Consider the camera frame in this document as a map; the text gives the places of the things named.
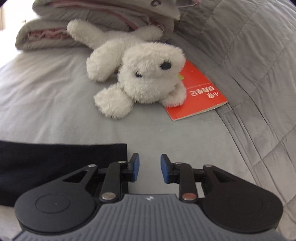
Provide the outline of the beige black raglan bear shirt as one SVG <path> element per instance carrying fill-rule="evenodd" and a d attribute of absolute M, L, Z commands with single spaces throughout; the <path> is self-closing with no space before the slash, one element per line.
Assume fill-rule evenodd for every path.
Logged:
<path fill-rule="evenodd" d="M 89 164 L 107 168 L 127 160 L 127 145 L 28 144 L 1 141 L 1 205 Z"/>

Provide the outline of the red paperback book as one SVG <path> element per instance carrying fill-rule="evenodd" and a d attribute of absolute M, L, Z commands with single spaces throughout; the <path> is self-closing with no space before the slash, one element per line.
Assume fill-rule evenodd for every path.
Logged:
<path fill-rule="evenodd" d="M 227 104 L 222 92 L 189 60 L 179 77 L 187 90 L 187 97 L 181 106 L 166 108 L 171 120 L 178 121 Z"/>

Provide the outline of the grey quilted headboard cover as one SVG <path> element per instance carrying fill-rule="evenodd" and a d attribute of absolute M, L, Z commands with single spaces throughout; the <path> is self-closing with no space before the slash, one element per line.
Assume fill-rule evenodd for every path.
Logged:
<path fill-rule="evenodd" d="M 228 99 L 217 114 L 246 176 L 280 198 L 278 231 L 295 240 L 295 5 L 202 1 L 180 11 L 170 42 Z"/>

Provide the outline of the white plush toy dog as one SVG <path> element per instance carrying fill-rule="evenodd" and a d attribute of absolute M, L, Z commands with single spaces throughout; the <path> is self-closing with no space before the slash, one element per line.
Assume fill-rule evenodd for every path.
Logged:
<path fill-rule="evenodd" d="M 186 88 L 179 74 L 185 55 L 181 48 L 160 42 L 163 32 L 159 27 L 104 32 L 90 22 L 75 19 L 68 23 L 67 32 L 92 49 L 86 60 L 90 80 L 105 82 L 117 74 L 115 84 L 94 96 L 96 107 L 106 117 L 124 118 L 136 102 L 159 102 L 165 108 L 184 103 Z"/>

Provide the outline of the lower folded grey quilt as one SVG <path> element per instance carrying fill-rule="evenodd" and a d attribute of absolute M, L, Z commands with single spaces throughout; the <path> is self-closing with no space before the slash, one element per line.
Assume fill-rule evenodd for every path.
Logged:
<path fill-rule="evenodd" d="M 30 51 L 48 48 L 66 48 L 83 46 L 67 32 L 70 21 L 35 19 L 23 25 L 17 36 L 15 47 L 18 50 Z"/>

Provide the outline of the folded grey quilt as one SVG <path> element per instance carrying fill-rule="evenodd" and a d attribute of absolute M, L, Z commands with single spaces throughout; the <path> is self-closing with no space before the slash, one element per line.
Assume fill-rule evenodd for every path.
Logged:
<path fill-rule="evenodd" d="M 148 1 L 34 1 L 32 8 L 44 20 L 81 19 L 126 32 L 155 25 L 166 39 L 174 31 L 175 20 L 151 11 Z"/>
<path fill-rule="evenodd" d="M 18 50 L 30 51 L 48 48 L 66 48 L 83 46 L 67 32 L 70 21 L 35 19 L 23 25 L 17 36 L 15 47 Z"/>

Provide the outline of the upper folded grey quilt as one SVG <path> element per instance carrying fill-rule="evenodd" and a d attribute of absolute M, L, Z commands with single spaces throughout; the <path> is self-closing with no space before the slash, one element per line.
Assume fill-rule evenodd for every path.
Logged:
<path fill-rule="evenodd" d="M 175 20 L 151 11 L 148 1 L 34 1 L 32 8 L 44 20 L 81 19 L 126 32 L 155 25 L 166 39 L 174 31 Z"/>

